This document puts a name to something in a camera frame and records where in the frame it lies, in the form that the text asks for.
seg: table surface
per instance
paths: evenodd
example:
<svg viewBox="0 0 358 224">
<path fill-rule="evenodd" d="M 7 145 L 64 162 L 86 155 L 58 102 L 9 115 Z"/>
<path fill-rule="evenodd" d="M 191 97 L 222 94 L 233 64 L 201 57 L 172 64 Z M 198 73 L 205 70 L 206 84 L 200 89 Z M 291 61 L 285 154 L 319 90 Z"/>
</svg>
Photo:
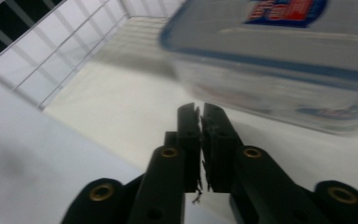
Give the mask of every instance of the table surface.
<svg viewBox="0 0 358 224">
<path fill-rule="evenodd" d="M 176 110 L 204 102 L 189 95 L 165 61 L 157 36 L 163 19 L 131 19 L 44 111 L 145 170 Z M 225 108 L 246 145 L 264 148 L 294 181 L 313 189 L 338 180 L 358 189 L 358 135 L 337 136 Z M 233 222 L 227 195 L 207 193 L 203 207 Z"/>
</svg>

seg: clear plastic container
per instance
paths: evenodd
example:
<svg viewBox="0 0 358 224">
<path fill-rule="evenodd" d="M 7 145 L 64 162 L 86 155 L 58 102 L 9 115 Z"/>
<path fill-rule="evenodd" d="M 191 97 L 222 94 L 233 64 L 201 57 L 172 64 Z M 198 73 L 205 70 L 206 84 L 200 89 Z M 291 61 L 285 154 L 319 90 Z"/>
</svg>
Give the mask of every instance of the clear plastic container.
<svg viewBox="0 0 358 224">
<path fill-rule="evenodd" d="M 358 0 L 188 0 L 160 44 L 199 98 L 358 132 Z"/>
</svg>

